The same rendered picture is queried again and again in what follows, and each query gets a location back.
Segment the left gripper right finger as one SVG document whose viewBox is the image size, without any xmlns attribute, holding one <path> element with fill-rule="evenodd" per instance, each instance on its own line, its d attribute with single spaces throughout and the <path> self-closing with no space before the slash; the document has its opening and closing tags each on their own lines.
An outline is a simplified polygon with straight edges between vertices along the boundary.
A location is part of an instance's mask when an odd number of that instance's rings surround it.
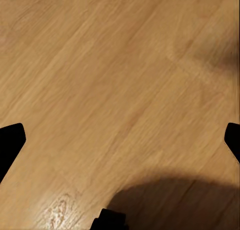
<svg viewBox="0 0 240 230">
<path fill-rule="evenodd" d="M 240 125 L 229 123 L 227 125 L 224 141 L 240 163 Z"/>
</svg>

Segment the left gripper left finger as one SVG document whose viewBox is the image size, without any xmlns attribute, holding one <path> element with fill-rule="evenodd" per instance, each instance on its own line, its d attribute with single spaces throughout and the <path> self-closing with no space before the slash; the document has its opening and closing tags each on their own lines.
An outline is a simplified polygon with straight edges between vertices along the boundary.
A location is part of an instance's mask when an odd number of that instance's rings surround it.
<svg viewBox="0 0 240 230">
<path fill-rule="evenodd" d="M 0 183 L 26 142 L 21 123 L 0 128 Z"/>
</svg>

